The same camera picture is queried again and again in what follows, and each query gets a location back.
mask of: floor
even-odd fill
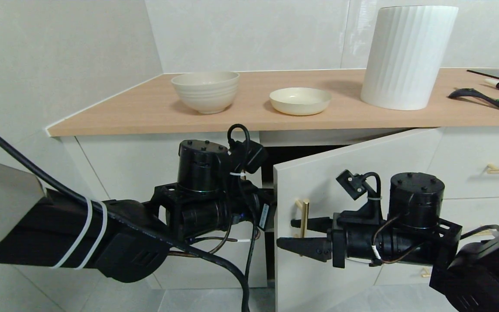
[[[240,289],[167,290],[158,312],[232,312],[240,310]],[[275,312],[275,289],[251,289],[251,312]],[[327,312],[455,312],[427,284],[375,286]]]

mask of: white wall tile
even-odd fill
[[[91,195],[91,188],[44,128],[161,73],[142,0],[0,2],[0,135],[78,192]],[[2,150],[0,163],[22,168]],[[71,312],[85,301],[79,291],[95,287],[85,271],[24,273]],[[36,286],[16,268],[0,265],[0,311],[62,311]],[[97,296],[91,298],[97,305]]]
[[[71,156],[58,138],[48,138],[43,130],[13,143],[13,146],[37,166],[73,190],[92,196],[91,188],[83,180]],[[0,148],[0,164],[27,171]]]
[[[0,2],[0,133],[16,142],[159,75],[152,38],[143,1]]]
[[[0,312],[63,312],[12,265],[0,264]]]
[[[15,267],[67,312],[80,312],[99,280],[104,278],[95,269],[49,269],[25,265]]]
[[[442,67],[499,67],[499,0],[457,0]]]
[[[349,0],[146,0],[165,73],[339,68]]]
[[[156,312],[159,310],[164,290],[152,290],[147,282],[124,284],[102,278],[87,300],[83,312]]]
[[[433,4],[460,8],[442,67],[499,67],[499,0],[351,0],[342,68],[366,67],[380,8]]]

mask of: white plate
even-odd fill
[[[332,96],[327,91],[313,88],[286,88],[273,91],[269,98],[273,108],[289,115],[315,115],[324,111]]]

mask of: kitchen utensil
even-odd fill
[[[324,111],[332,96],[313,88],[286,88],[273,91],[269,98],[273,108],[289,115],[315,115]]]
[[[236,97],[240,74],[210,71],[179,75],[171,80],[186,106],[202,114],[224,111]]]

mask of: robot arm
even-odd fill
[[[382,219],[380,192],[366,178],[378,174],[352,174],[345,170],[337,181],[354,199],[367,193],[357,211],[335,213],[332,218],[307,220],[307,229],[326,237],[277,239],[279,248],[332,260],[344,268],[347,257],[371,260],[370,267],[396,262],[432,265],[430,286],[444,294],[460,312],[499,312],[499,237],[465,245],[459,253],[461,225],[440,218],[444,183],[420,172],[396,174],[390,180],[388,219]],[[300,227],[300,220],[292,221]]]
[[[230,138],[234,128],[244,130],[244,142]],[[44,192],[35,176],[0,165],[0,263],[95,268],[131,283],[153,273],[169,255],[200,257],[237,278],[243,291],[242,311],[249,311],[252,246],[257,228],[272,226],[275,201],[271,189],[242,180],[243,172],[254,173],[266,160],[265,148],[251,141],[241,124],[230,127],[228,142],[229,148],[185,140],[178,151],[177,182],[156,186],[153,197],[144,203],[102,203],[53,179],[0,137],[4,150],[56,189]],[[166,211],[166,222],[159,220],[160,209]],[[228,240],[230,227],[242,221],[254,225],[245,276],[226,259],[213,255]],[[213,251],[191,246],[204,239],[199,236],[217,230],[226,235]]]
[[[236,127],[245,130],[234,125],[228,134]],[[276,208],[272,190],[241,179],[242,170],[255,172],[267,158],[263,146],[244,132],[244,142],[228,135],[229,148],[209,141],[183,141],[177,182],[156,186],[153,197],[144,203],[96,201],[88,227],[87,203],[94,202],[48,176],[0,137],[2,148],[57,189],[44,192],[35,176],[0,165],[0,263],[53,267],[86,229],[62,267],[95,268],[130,283],[158,269],[169,255],[200,257],[238,279],[242,311],[248,312],[247,268],[244,276],[229,261],[191,246],[199,236],[216,230],[226,231],[224,243],[230,226],[241,221],[251,221],[254,232],[256,227],[272,226]],[[376,190],[366,182],[369,177],[377,179]],[[465,245],[458,253],[460,239],[473,232],[461,235],[460,225],[440,219],[442,181],[417,172],[392,177],[386,221],[378,174],[345,170],[337,181],[354,200],[367,194],[367,203],[358,211],[335,213],[333,218],[309,219],[307,229],[326,233],[326,237],[281,237],[279,248],[324,262],[332,260],[337,268],[345,267],[347,257],[370,259],[370,266],[432,265],[430,286],[457,310],[499,312],[499,237]],[[166,222],[158,218],[160,209],[166,211]],[[301,221],[293,220],[292,225],[300,227]],[[170,251],[172,247],[182,253]]]

